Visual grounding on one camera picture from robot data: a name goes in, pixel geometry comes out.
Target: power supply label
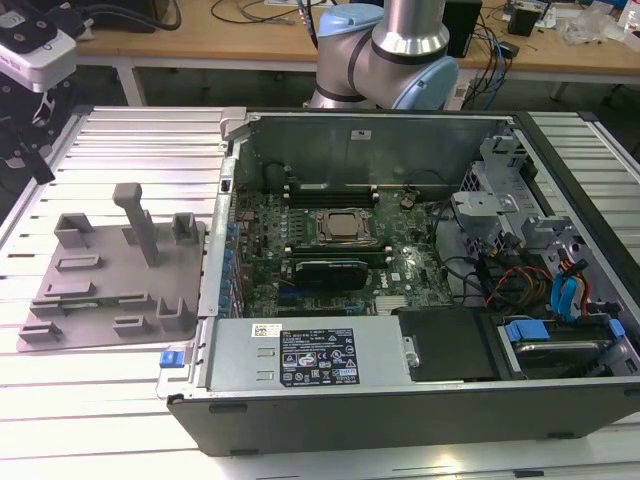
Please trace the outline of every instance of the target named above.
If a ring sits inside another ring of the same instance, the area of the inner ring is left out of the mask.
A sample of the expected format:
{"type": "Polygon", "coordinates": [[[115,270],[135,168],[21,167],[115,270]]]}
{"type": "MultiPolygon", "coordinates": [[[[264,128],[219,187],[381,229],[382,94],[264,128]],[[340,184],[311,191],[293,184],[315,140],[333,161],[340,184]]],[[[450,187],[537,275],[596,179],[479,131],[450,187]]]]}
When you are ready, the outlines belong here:
{"type": "Polygon", "coordinates": [[[321,387],[360,383],[353,329],[282,330],[280,383],[321,387]]]}

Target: cpu socket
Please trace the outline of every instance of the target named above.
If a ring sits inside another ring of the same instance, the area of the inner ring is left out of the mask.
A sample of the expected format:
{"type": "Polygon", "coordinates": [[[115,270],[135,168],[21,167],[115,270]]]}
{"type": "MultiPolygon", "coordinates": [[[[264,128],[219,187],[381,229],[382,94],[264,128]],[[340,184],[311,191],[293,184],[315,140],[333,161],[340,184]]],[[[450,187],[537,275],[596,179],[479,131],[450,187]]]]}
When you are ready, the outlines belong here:
{"type": "Polygon", "coordinates": [[[326,210],[316,214],[318,243],[371,240],[369,214],[359,208],[326,210]]]}

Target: screw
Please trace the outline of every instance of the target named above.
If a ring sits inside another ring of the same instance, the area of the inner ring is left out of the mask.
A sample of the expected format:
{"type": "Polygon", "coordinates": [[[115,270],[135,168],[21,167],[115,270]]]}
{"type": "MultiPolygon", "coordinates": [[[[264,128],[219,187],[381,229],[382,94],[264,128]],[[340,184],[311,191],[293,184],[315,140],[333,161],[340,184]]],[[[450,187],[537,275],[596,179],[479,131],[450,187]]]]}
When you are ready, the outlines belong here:
{"type": "Polygon", "coordinates": [[[420,366],[420,359],[416,352],[407,352],[407,363],[413,368],[420,366]]]}

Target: white sticker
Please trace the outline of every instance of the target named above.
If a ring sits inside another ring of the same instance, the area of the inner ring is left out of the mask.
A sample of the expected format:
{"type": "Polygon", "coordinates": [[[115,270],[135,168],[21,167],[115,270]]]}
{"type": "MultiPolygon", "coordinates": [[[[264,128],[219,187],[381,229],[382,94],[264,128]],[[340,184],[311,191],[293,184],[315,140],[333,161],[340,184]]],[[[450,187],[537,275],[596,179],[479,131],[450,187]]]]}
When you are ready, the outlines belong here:
{"type": "Polygon", "coordinates": [[[279,337],[281,323],[254,323],[251,328],[252,337],[279,337]]]}
{"type": "Polygon", "coordinates": [[[15,10],[9,10],[7,13],[0,15],[0,28],[9,30],[24,23],[24,17],[15,10]]]}
{"type": "Polygon", "coordinates": [[[351,140],[371,140],[371,130],[351,130],[351,140]]]}

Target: blue latch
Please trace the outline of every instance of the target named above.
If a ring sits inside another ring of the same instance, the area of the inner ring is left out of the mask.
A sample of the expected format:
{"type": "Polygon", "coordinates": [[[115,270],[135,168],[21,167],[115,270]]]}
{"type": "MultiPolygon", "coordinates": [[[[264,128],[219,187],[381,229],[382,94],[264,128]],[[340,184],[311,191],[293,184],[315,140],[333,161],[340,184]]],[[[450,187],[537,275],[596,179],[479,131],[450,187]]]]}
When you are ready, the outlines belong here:
{"type": "Polygon", "coordinates": [[[626,332],[624,331],[624,327],[620,323],[620,320],[612,318],[609,320],[609,328],[613,333],[613,336],[616,338],[622,338],[625,336],[626,332]]]}
{"type": "Polygon", "coordinates": [[[551,338],[542,320],[514,320],[505,327],[505,330],[512,343],[549,340],[551,338]]]}
{"type": "Polygon", "coordinates": [[[184,367],[184,352],[167,350],[160,354],[160,368],[184,367]]]}

